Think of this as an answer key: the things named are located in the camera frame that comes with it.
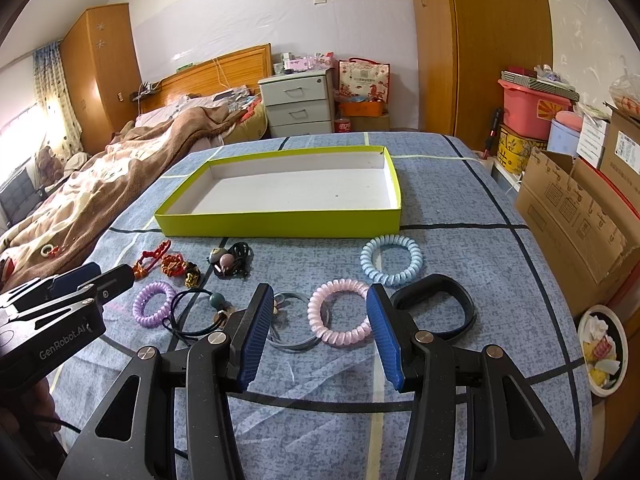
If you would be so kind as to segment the person's left hand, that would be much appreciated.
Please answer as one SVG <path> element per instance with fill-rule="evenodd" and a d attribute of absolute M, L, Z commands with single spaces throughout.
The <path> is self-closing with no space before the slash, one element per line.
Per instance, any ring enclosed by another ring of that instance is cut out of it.
<path fill-rule="evenodd" d="M 61 425 L 58 424 L 58 414 L 55 411 L 55 402 L 50 393 L 48 378 L 37 382 L 21 400 L 21 407 L 35 418 L 44 417 L 46 422 L 40 422 L 39 426 L 51 432 L 58 432 Z M 1 426 L 9 433 L 16 434 L 20 430 L 20 423 L 11 410 L 1 407 Z"/>

